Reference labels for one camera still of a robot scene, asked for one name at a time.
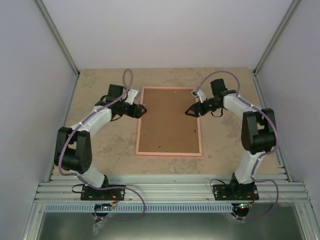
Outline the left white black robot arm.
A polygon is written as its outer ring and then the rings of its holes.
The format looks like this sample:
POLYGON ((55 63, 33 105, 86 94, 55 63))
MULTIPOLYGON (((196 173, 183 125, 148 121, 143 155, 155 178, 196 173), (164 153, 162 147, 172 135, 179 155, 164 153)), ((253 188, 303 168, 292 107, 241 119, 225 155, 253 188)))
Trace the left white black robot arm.
POLYGON ((111 84, 108 93, 100 98, 93 110, 71 127, 61 127, 57 132, 54 165, 63 176, 74 176, 92 188, 99 200, 108 197, 111 187, 106 175, 93 164, 92 138, 116 116, 139 119, 147 109, 136 104, 139 90, 111 84))

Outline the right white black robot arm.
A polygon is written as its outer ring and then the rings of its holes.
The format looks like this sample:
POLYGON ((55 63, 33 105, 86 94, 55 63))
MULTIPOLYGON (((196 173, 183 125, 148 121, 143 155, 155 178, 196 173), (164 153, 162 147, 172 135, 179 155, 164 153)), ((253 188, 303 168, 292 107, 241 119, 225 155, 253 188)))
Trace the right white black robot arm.
POLYGON ((216 110, 228 110, 241 121, 241 144, 244 154, 237 170, 228 184, 212 185, 214 198, 218 201, 258 200, 259 194, 254 179, 263 158, 277 146, 275 113, 270 108, 261 109, 244 100, 236 90, 229 90, 224 80, 210 83, 212 98, 207 98, 199 88, 191 94, 197 99, 186 111, 187 116, 198 118, 216 110))

